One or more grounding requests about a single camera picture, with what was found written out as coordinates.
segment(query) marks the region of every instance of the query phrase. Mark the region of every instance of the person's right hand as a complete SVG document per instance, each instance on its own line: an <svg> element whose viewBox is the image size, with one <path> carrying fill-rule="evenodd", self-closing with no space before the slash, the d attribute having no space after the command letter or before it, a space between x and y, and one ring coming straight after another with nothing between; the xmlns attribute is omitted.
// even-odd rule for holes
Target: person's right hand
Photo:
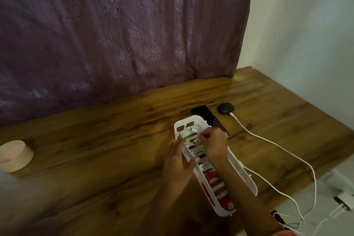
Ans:
<svg viewBox="0 0 354 236"><path fill-rule="evenodd" d="M206 128L198 135L211 164L228 161L227 136L219 127Z"/></svg>

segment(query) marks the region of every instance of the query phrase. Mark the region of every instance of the phone screen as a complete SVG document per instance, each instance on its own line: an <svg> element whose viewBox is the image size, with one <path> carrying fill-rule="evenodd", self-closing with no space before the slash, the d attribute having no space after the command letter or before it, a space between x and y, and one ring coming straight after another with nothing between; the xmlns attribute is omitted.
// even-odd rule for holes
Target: phone screen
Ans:
<svg viewBox="0 0 354 236"><path fill-rule="evenodd" d="M219 122L219 120L214 116L214 114L209 110L206 105L192 108L190 112L192 113L192 115L201 116L206 121L206 123L208 123L208 125L212 127L219 127L223 131L227 132L228 135L230 135L229 132L225 129L221 122Z"/></svg>

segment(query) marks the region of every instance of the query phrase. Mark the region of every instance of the wood grain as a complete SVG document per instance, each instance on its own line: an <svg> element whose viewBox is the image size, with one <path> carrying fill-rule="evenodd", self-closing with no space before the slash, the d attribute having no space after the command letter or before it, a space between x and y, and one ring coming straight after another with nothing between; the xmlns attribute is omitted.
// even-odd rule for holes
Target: wood grain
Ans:
<svg viewBox="0 0 354 236"><path fill-rule="evenodd" d="M108 104L0 129L0 143L23 140L32 162L0 173L1 235L134 235L155 195L173 125L207 105L247 167L294 194L311 183L306 167L245 133L217 105L231 102L252 132L310 162L317 176L354 153L354 132L250 67L233 78L198 79ZM284 201L253 176L269 209ZM166 235L235 235L237 215L217 216L193 178L165 222Z"/></svg>

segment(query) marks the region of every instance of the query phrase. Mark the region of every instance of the curtain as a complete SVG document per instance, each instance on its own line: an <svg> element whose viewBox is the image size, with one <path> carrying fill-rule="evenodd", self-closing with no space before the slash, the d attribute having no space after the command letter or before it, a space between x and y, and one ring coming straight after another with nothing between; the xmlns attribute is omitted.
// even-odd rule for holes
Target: curtain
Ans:
<svg viewBox="0 0 354 236"><path fill-rule="evenodd" d="M0 0L0 126L232 76L250 0Z"/></svg>

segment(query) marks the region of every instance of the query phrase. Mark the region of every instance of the beige tape roll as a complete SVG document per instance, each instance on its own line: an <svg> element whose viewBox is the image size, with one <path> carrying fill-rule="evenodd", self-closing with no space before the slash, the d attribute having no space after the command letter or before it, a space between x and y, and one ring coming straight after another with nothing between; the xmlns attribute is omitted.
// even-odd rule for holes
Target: beige tape roll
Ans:
<svg viewBox="0 0 354 236"><path fill-rule="evenodd" d="M33 158L33 151L23 141L11 141L0 146L0 169L7 173L25 167Z"/></svg>

